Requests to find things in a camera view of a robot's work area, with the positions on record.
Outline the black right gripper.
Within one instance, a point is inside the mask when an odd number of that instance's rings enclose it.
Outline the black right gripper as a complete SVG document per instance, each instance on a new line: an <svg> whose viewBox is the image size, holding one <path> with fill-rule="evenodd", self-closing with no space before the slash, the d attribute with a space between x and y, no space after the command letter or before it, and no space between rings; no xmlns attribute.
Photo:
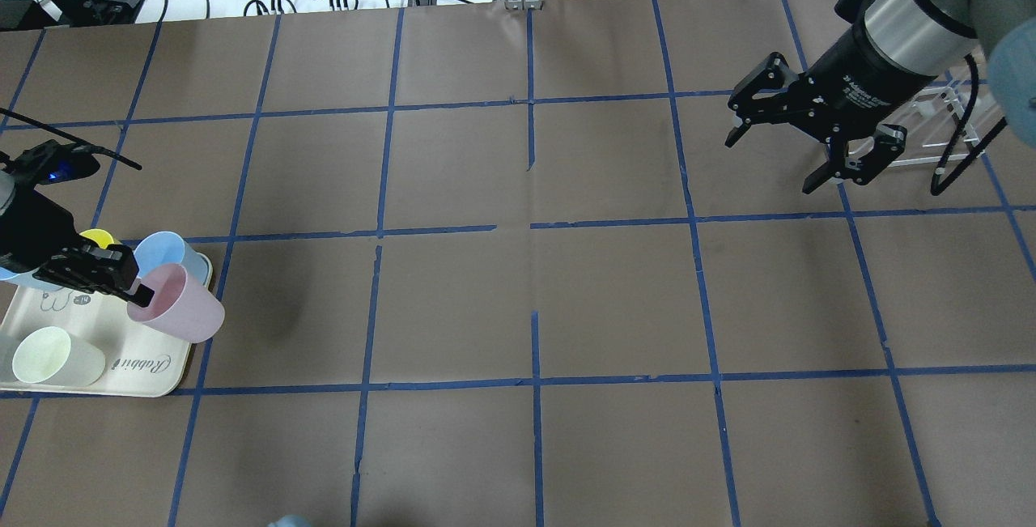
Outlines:
<svg viewBox="0 0 1036 527"><path fill-rule="evenodd" d="M897 159L906 129L883 121L936 79L936 66L917 58L921 43L936 43L936 57L946 57L944 27L900 26L877 34L859 21L802 74L792 72L779 52L766 55L733 88L728 107L735 113L724 140L733 147L752 125L789 124L826 146L826 162L803 181L803 194L829 183L866 185Z"/></svg>

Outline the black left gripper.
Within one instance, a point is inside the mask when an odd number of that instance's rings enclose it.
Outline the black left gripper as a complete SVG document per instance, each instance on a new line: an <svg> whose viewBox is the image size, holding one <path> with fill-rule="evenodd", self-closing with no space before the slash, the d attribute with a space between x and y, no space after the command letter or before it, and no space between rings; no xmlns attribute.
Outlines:
<svg viewBox="0 0 1036 527"><path fill-rule="evenodd" d="M37 279L81 292L114 295L149 308L155 291L136 283L138 264L126 245L97 247L75 231L63 207L28 186L2 184L1 265L22 273L41 268Z"/></svg>

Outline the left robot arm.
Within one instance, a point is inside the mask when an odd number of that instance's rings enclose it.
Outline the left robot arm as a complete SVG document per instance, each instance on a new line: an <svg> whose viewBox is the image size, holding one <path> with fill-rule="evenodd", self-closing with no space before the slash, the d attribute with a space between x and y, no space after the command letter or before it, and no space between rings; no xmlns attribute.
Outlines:
<svg viewBox="0 0 1036 527"><path fill-rule="evenodd" d="M2 279L31 290L100 292L137 308L151 305L155 292L137 283L132 248L81 235L68 210L7 173L1 202Z"/></svg>

